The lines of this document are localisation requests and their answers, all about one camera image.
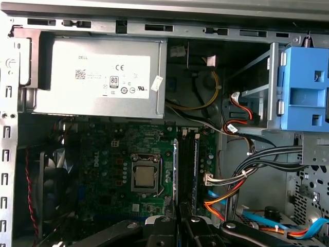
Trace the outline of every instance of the red and black wire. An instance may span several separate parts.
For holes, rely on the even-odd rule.
[[[25,176],[27,181],[27,202],[28,202],[28,208],[30,212],[30,218],[32,220],[32,225],[34,228],[34,234],[35,238],[33,241],[33,246],[36,246],[36,242],[38,240],[39,235],[39,228],[38,228],[38,222],[35,217],[35,212],[33,209],[33,201],[32,201],[32,181],[30,177],[30,171],[29,171],[29,150],[26,148],[25,150]]]

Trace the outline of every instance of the power connector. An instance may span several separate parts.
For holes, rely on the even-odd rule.
[[[213,179],[214,175],[211,174],[210,172],[205,172],[204,174],[204,182],[206,186],[212,186],[212,183],[209,182],[209,179]]]

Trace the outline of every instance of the gray metal panel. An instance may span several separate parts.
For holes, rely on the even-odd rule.
[[[26,3],[25,0],[7,0],[11,3]],[[30,4],[47,4],[43,0],[30,0]],[[252,17],[272,17],[292,20],[329,20],[327,0],[89,0],[56,2],[57,5],[102,7],[135,11],[161,10],[182,13],[207,13],[241,15]]]
[[[166,77],[167,43],[164,39],[137,38],[56,38],[53,45],[50,90],[27,92],[27,105],[35,105],[34,113],[99,115],[138,118],[163,118],[165,108],[165,79],[158,92],[150,90],[149,99],[108,98],[92,96],[80,88],[68,87],[70,80],[58,77],[62,64],[77,69],[66,61],[81,54],[149,56],[150,86],[157,75]]]
[[[8,39],[0,52],[0,245],[11,247],[13,228],[14,180],[18,142],[18,90],[20,57],[29,60],[28,39]]]
[[[264,137],[277,146],[291,145],[294,135],[289,132],[271,134],[263,132]],[[256,142],[256,149],[270,148],[270,145]],[[220,152],[220,166],[222,176],[230,178],[236,167],[247,157],[248,147],[244,140],[235,140],[227,144],[226,150]],[[287,162],[287,155],[278,159]],[[287,173],[273,168],[261,168],[250,176],[241,188],[239,205],[251,209],[264,209],[265,206],[274,206],[279,211],[285,211]]]

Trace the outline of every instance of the small hole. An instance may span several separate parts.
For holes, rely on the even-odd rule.
[[[165,242],[163,242],[163,241],[156,243],[156,246],[164,246],[164,245],[165,245]]]

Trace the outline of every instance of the white sticker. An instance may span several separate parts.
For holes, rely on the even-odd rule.
[[[240,92],[235,92],[235,93],[233,93],[233,94],[231,95],[231,99],[232,99],[235,103],[239,104],[239,96],[240,96]]]
[[[132,211],[133,212],[139,212],[139,204],[133,204]]]
[[[159,90],[159,87],[160,87],[161,83],[162,83],[162,80],[163,80],[163,78],[161,76],[156,76],[154,81],[153,81],[153,84],[151,86],[151,90],[157,92]]]
[[[232,133],[236,133],[238,131],[238,129],[236,127],[234,127],[232,124],[229,124],[227,126],[227,128],[232,132]]]
[[[270,69],[270,66],[271,66],[271,58],[268,58],[267,59],[267,70]]]
[[[108,98],[149,98],[148,56],[80,54],[74,56],[73,64],[69,73],[75,83],[71,86],[79,92]]]

